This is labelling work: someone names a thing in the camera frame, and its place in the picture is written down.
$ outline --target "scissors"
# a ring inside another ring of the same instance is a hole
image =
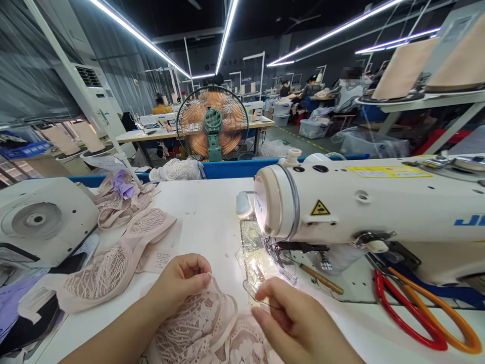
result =
[[[469,354],[481,353],[482,345],[477,334],[468,324],[468,322],[465,321],[465,319],[459,313],[457,313],[450,305],[448,305],[445,301],[433,295],[431,292],[424,289],[420,285],[407,279],[402,274],[397,272],[394,268],[386,267],[380,260],[378,260],[378,258],[373,256],[372,254],[367,254],[366,258],[374,267],[375,286],[379,302],[383,305],[384,309],[391,316],[391,318],[406,333],[408,333],[417,341],[434,350],[447,350],[448,346],[446,344],[446,341],[448,341],[450,345],[460,351]],[[407,300],[386,277],[390,277],[399,285],[401,285],[402,290],[413,302]],[[401,302],[408,309],[408,311],[413,314],[413,316],[420,322],[420,324],[422,324],[426,331],[428,331],[434,341],[431,341],[418,334],[396,314],[396,312],[392,309],[391,305],[385,297],[384,286],[396,297],[399,302]],[[445,329],[445,327],[431,313],[426,304],[418,297],[416,292],[419,292],[431,302],[435,303],[443,309],[443,311],[455,322],[455,324],[463,333],[463,336],[465,337],[465,343],[459,341],[452,334],[450,334],[448,330]],[[418,306],[419,310],[414,307],[413,303]]]

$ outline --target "hand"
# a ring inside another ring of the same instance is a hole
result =
[[[187,254],[173,258],[143,298],[163,322],[182,305],[188,296],[209,284],[211,265],[201,255]]]
[[[263,283],[255,298],[269,298],[270,313],[252,314],[285,364],[363,363],[328,312],[313,297],[279,278]]]

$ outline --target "bra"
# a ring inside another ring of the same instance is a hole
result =
[[[143,190],[140,190],[128,173],[124,174],[123,178],[127,184],[133,186],[134,192],[131,198],[124,199],[118,194],[114,189],[113,173],[110,172],[99,186],[99,193],[91,199],[100,211],[98,226],[103,230],[125,225],[138,213],[145,210],[153,196],[159,192],[155,191],[155,185],[152,183],[143,185]]]
[[[238,313],[214,277],[162,323],[145,355],[150,364],[282,363],[253,316]]]
[[[147,244],[159,242],[175,221],[160,209],[142,211],[120,240],[85,269],[42,277],[19,301],[18,314],[35,324],[40,320],[37,311],[55,294],[61,310],[69,314],[118,296],[130,283]]]

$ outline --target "electric fan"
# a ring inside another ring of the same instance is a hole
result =
[[[231,91],[219,86],[195,90],[177,114],[178,138],[199,161],[232,159],[248,136],[248,115]]]

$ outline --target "yellow sticker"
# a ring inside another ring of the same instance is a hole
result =
[[[325,205],[320,200],[318,200],[317,204],[315,205],[315,208],[313,209],[310,215],[311,216],[330,215],[330,211],[328,211]]]
[[[401,165],[401,166],[383,166],[383,167],[346,167],[354,171],[363,178],[419,178],[434,177],[419,168]]]

